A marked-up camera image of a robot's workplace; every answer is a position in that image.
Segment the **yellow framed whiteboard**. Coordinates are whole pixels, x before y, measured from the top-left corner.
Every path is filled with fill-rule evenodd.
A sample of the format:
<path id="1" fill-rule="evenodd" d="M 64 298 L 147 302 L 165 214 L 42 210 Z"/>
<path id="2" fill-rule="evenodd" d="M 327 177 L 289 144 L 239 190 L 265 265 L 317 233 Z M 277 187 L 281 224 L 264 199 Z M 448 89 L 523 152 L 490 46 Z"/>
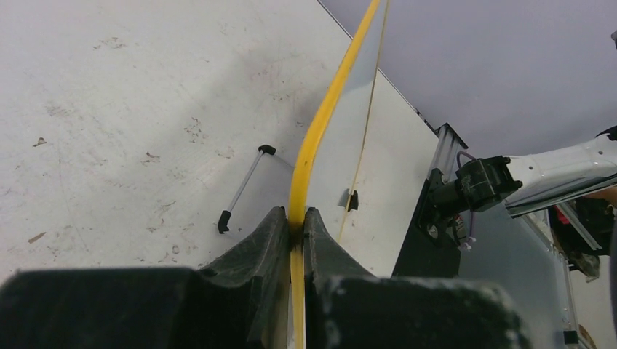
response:
<path id="1" fill-rule="evenodd" d="M 300 241 L 315 208 L 362 267 L 390 276 L 437 147 L 437 136 L 379 71 L 390 10 L 371 1 L 298 152 L 287 206 L 295 345 L 306 346 Z"/>

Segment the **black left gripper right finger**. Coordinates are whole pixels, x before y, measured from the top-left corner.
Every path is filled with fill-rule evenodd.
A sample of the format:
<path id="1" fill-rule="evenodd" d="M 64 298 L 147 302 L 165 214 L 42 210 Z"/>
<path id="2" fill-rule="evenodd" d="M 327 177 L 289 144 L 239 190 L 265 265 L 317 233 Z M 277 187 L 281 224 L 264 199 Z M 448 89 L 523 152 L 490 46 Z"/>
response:
<path id="1" fill-rule="evenodd" d="M 530 347 L 511 298 L 495 284 L 374 276 L 313 207 L 303 237 L 308 348 Z"/>

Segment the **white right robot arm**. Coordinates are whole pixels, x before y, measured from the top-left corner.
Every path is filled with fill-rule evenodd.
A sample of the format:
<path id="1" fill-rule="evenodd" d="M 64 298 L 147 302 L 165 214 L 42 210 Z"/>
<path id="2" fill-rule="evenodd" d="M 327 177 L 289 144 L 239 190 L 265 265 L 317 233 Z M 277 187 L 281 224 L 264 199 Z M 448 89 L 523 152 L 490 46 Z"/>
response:
<path id="1" fill-rule="evenodd" d="M 426 207 L 434 216 L 484 212 L 503 204 L 518 217 L 616 184 L 616 128 L 553 151 L 472 159 L 448 183 L 439 170 L 432 174 Z"/>

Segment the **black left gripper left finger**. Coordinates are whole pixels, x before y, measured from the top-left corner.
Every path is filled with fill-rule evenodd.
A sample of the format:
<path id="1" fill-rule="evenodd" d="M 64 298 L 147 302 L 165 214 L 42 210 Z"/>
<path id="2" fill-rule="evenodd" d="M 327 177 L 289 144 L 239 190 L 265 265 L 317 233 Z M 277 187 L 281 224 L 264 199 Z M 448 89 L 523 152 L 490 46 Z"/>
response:
<path id="1" fill-rule="evenodd" d="M 289 233 L 274 207 L 208 265 L 34 270 L 1 286 L 3 348 L 286 348 Z"/>

